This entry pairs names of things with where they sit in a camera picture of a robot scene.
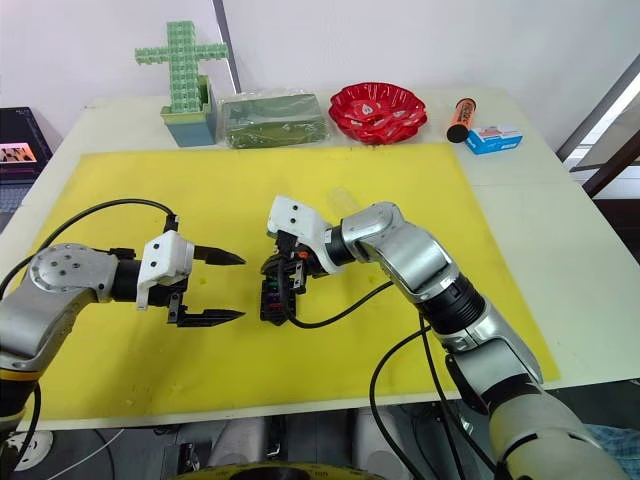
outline green plastic cross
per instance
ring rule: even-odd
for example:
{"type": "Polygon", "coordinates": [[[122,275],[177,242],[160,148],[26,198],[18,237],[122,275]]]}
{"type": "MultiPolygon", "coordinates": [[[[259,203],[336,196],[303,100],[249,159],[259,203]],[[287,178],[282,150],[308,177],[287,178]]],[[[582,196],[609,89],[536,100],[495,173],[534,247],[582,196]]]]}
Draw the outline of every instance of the green plastic cross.
{"type": "Polygon", "coordinates": [[[138,64],[169,62],[171,113],[193,113],[202,110],[198,88],[198,60],[227,58],[224,43],[196,45],[193,22],[167,23],[168,47],[137,48],[138,64]]]}

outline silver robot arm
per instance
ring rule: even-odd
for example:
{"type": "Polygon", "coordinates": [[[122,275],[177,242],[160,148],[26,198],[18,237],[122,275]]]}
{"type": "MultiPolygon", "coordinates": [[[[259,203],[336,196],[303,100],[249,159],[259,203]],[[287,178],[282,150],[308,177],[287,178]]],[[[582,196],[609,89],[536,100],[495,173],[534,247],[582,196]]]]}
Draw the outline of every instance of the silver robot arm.
{"type": "Polygon", "coordinates": [[[0,301],[0,443],[18,425],[38,379],[89,303],[167,307],[168,323],[178,327],[214,326],[243,315],[216,309],[187,313],[182,298],[194,259],[244,263],[224,250],[194,245],[174,230],[148,242],[141,260],[130,249],[104,252],[73,243],[38,252],[18,288],[0,301]]]}
{"type": "Polygon", "coordinates": [[[542,389],[535,356],[500,312],[396,205],[375,203],[332,227],[310,207],[278,196],[268,233],[289,243],[295,237],[325,273],[353,261],[380,264],[447,351],[462,398],[490,416],[492,450],[511,478],[628,478],[575,414],[542,389]]]}

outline white wall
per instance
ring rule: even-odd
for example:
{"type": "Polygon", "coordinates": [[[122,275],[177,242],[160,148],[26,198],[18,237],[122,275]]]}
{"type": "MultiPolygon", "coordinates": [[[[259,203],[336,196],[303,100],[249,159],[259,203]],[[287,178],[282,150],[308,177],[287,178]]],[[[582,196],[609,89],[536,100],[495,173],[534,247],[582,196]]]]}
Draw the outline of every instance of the white wall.
{"type": "MultiPolygon", "coordinates": [[[[507,88],[558,147],[638,54],[637,0],[227,0],[243,88],[382,80],[507,88]]],[[[0,0],[0,105],[29,105],[56,147],[95,97],[168,91],[165,22],[220,40],[211,0],[0,0]]],[[[226,61],[201,63],[221,96],[226,61]]]]}
{"type": "MultiPolygon", "coordinates": [[[[138,66],[134,49],[166,45],[171,20],[221,41],[211,0],[1,0],[0,104],[34,108],[55,148],[93,98],[167,94],[167,65],[138,66]]],[[[233,92],[226,60],[200,71],[233,92]]]]}
{"type": "Polygon", "coordinates": [[[338,89],[376,80],[502,86],[554,149],[640,53],[637,0],[227,0],[225,6],[243,89],[338,89]]]}

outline green packaged item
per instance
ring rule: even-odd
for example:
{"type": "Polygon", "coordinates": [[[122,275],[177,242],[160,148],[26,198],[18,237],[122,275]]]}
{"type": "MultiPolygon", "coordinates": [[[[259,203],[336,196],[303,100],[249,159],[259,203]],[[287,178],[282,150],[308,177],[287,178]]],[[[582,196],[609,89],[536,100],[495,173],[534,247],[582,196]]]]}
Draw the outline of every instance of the green packaged item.
{"type": "Polygon", "coordinates": [[[269,148],[320,142],[327,126],[315,95],[226,101],[225,136],[231,148],[269,148]]]}

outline red decorative plate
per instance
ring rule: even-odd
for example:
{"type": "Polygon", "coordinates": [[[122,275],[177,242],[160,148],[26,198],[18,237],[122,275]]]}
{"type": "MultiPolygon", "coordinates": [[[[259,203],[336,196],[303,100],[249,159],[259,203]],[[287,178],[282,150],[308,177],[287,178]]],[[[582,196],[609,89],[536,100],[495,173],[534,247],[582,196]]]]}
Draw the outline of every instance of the red decorative plate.
{"type": "Polygon", "coordinates": [[[425,105],[390,83],[358,83],[331,97],[329,116],[347,136],[367,145],[406,140],[427,122],[425,105]]]}

